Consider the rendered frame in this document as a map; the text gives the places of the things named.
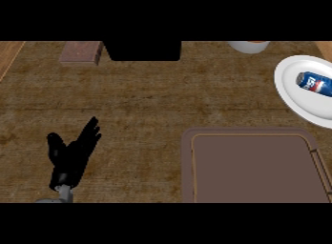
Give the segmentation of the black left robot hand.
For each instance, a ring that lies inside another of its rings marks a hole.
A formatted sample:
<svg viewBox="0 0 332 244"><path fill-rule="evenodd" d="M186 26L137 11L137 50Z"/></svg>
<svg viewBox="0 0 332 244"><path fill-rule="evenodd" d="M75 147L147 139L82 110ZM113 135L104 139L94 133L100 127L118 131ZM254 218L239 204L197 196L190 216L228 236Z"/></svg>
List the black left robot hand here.
<svg viewBox="0 0 332 244"><path fill-rule="evenodd" d="M47 137L47 156L53 164L48 187L57 191L66 185L73 188L81 180L90 155L101 138L98 119L91 117L79 136L69 145L60 135L51 132Z"/></svg>

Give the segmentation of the white round plate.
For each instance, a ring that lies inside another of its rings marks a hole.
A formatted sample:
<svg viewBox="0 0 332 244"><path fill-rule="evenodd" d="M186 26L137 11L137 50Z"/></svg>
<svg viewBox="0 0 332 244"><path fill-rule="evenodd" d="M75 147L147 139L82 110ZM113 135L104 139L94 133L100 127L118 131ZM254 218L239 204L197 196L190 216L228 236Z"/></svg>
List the white round plate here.
<svg viewBox="0 0 332 244"><path fill-rule="evenodd" d="M296 75L310 71L332 79L332 63L310 55L285 58L274 69L274 86L288 107L313 124L332 129L332 97L301 89Z"/></svg>

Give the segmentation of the blue soda can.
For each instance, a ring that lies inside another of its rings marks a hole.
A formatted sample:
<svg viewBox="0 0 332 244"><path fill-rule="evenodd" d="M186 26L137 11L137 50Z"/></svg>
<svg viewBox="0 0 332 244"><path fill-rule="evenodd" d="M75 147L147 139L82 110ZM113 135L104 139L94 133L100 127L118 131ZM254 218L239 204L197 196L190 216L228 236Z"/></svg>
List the blue soda can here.
<svg viewBox="0 0 332 244"><path fill-rule="evenodd" d="M310 92L332 97L332 79L310 71L299 72L295 78L298 87Z"/></svg>

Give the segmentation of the brown rectangular tray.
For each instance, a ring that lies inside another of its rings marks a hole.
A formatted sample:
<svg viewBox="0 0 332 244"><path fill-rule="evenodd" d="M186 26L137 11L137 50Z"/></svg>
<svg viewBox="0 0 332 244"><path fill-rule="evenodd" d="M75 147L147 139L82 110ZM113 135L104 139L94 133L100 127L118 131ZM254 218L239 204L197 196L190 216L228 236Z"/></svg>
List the brown rectangular tray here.
<svg viewBox="0 0 332 244"><path fill-rule="evenodd" d="M332 179L298 128L190 128L181 135L181 200L332 203Z"/></svg>

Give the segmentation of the white round cup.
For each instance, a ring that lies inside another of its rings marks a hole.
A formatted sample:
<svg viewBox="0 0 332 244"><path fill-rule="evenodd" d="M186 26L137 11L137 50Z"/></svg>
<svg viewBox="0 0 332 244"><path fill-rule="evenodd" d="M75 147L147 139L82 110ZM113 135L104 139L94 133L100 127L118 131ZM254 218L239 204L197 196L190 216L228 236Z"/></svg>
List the white round cup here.
<svg viewBox="0 0 332 244"><path fill-rule="evenodd" d="M261 42L228 41L227 43L234 50L246 54L261 53L268 46L268 41L261 41Z"/></svg>

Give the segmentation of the reddish brown wooden block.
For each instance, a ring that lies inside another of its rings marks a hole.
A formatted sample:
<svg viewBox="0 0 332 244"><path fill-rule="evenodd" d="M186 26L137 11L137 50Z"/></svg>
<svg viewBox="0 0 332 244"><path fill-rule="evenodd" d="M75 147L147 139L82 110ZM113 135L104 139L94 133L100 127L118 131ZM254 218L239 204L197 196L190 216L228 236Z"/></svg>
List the reddish brown wooden block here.
<svg viewBox="0 0 332 244"><path fill-rule="evenodd" d="M60 64L97 66L103 46L101 41L67 41L59 57Z"/></svg>

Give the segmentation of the black box appliance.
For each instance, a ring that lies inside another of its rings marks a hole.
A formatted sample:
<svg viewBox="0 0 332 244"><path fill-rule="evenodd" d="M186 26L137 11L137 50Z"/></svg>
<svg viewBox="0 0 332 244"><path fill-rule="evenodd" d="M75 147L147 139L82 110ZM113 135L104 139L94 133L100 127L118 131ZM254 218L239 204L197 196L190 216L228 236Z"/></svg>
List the black box appliance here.
<svg viewBox="0 0 332 244"><path fill-rule="evenodd" d="M112 61L177 61L180 59L180 41L104 41L104 46Z"/></svg>

